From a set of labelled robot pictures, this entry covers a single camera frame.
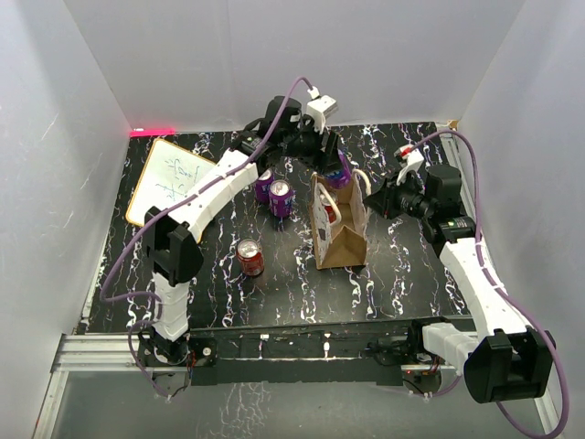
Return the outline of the pink tape strip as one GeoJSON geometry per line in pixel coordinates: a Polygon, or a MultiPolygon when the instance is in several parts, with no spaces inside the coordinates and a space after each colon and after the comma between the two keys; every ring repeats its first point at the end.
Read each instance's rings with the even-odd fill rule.
{"type": "Polygon", "coordinates": [[[130,138],[138,138],[138,137],[160,137],[160,136],[168,136],[176,134],[176,130],[172,128],[156,128],[156,129],[144,129],[144,128],[136,128],[133,129],[129,133],[130,138]]]}

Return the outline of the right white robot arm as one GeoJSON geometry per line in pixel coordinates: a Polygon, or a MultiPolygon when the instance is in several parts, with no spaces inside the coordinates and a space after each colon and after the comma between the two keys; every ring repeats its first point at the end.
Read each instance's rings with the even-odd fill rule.
{"type": "Polygon", "coordinates": [[[495,276],[477,258],[476,225],[463,212],[462,176],[449,165],[431,166],[425,182],[394,172],[365,205],[385,219],[406,214],[455,280],[476,329],[468,337],[443,317],[422,319],[409,331],[409,355],[420,363],[438,356],[464,378],[479,403],[541,397],[552,356],[544,338],[496,291],[495,276]]]}

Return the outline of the brown canvas tote bag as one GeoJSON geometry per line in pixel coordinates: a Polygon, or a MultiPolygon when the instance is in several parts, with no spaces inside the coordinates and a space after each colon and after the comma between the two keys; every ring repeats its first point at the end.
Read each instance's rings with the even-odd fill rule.
{"type": "Polygon", "coordinates": [[[312,174],[309,218],[311,220],[314,258],[319,270],[364,266],[367,258],[367,224],[371,210],[363,200],[371,194],[371,183],[365,172],[354,169],[350,183],[341,189],[329,187],[322,177],[312,174]],[[336,193],[335,214],[339,223],[332,226],[319,199],[336,193]]]}

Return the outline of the purple Fanta can front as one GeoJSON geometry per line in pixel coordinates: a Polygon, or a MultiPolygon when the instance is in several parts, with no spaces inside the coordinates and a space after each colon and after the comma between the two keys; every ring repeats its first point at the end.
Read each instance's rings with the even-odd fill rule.
{"type": "Polygon", "coordinates": [[[334,189],[346,187],[351,180],[351,169],[347,162],[346,155],[342,151],[339,151],[338,156],[342,167],[324,175],[326,183],[334,189]]]}

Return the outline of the black base frame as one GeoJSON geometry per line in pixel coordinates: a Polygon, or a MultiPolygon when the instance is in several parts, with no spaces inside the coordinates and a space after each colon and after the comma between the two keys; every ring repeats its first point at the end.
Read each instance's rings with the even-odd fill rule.
{"type": "Polygon", "coordinates": [[[197,328],[168,341],[138,332],[147,368],[181,369],[190,386],[232,383],[370,382],[399,386],[411,373],[436,376],[447,364],[425,353],[411,321],[197,328]]]}

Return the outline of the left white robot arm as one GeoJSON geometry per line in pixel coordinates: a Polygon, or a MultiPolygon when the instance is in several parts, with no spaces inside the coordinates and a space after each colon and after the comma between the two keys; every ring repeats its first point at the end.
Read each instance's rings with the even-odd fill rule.
{"type": "Polygon", "coordinates": [[[198,243],[232,199],[284,157],[321,175],[342,169],[337,135],[324,132],[326,118],[336,108],[328,95],[315,94],[306,105],[274,97],[266,113],[238,133],[177,208],[147,211],[142,233],[154,280],[155,318],[146,344],[151,354],[170,365],[186,359],[189,285],[204,261],[198,243]]]}

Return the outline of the purple Fanta can rear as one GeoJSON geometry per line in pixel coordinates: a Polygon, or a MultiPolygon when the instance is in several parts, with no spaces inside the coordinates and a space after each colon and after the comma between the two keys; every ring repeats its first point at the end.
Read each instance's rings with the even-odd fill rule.
{"type": "Polygon", "coordinates": [[[261,204],[270,202],[270,186],[274,181],[273,171],[269,168],[255,182],[255,197],[261,204]]]}

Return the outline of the purple fanta can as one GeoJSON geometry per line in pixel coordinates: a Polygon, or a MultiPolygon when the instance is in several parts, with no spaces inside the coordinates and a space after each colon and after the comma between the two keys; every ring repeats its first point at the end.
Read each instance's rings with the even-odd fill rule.
{"type": "Polygon", "coordinates": [[[273,171],[269,168],[255,182],[255,197],[261,204],[270,202],[270,186],[274,181],[273,171]]]}
{"type": "Polygon", "coordinates": [[[342,167],[324,175],[326,183],[334,189],[346,187],[351,180],[351,169],[347,162],[346,155],[342,151],[339,151],[338,156],[342,167]]]}
{"type": "Polygon", "coordinates": [[[287,218],[292,211],[293,187],[285,180],[274,180],[269,187],[271,213],[277,218],[287,218]]]}

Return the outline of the purple Fanta can middle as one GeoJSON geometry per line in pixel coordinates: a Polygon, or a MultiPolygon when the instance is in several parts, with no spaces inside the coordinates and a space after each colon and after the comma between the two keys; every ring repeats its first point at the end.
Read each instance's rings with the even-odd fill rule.
{"type": "Polygon", "coordinates": [[[269,187],[271,213],[277,218],[287,218],[292,211],[293,187],[285,180],[274,180],[269,187]]]}

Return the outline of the red cola can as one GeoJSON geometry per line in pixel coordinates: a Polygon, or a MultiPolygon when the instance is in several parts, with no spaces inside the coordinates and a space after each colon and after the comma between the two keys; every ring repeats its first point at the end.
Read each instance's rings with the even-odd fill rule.
{"type": "Polygon", "coordinates": [[[327,196],[325,193],[321,192],[319,195],[319,199],[321,200],[322,205],[327,213],[329,223],[334,226],[339,223],[340,219],[335,214],[335,206],[337,206],[338,198],[336,193],[329,193],[327,196]]]}
{"type": "Polygon", "coordinates": [[[239,243],[237,258],[240,262],[241,270],[247,276],[258,276],[264,270],[261,245],[253,239],[245,239],[239,243]]]}

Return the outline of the red cola can front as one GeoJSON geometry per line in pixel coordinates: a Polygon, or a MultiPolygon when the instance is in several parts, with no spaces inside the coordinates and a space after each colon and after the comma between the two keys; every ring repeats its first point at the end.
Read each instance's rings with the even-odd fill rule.
{"type": "Polygon", "coordinates": [[[264,270],[261,245],[253,239],[245,239],[239,243],[237,258],[240,262],[241,270],[247,276],[258,276],[264,270]]]}

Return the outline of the yellow framed whiteboard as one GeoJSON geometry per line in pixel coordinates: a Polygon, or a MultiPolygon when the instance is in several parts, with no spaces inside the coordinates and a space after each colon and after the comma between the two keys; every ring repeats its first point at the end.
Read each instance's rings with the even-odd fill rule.
{"type": "Polygon", "coordinates": [[[215,165],[209,159],[156,138],[126,210],[126,221],[142,227],[151,207],[163,210],[187,198],[187,192],[215,165]]]}

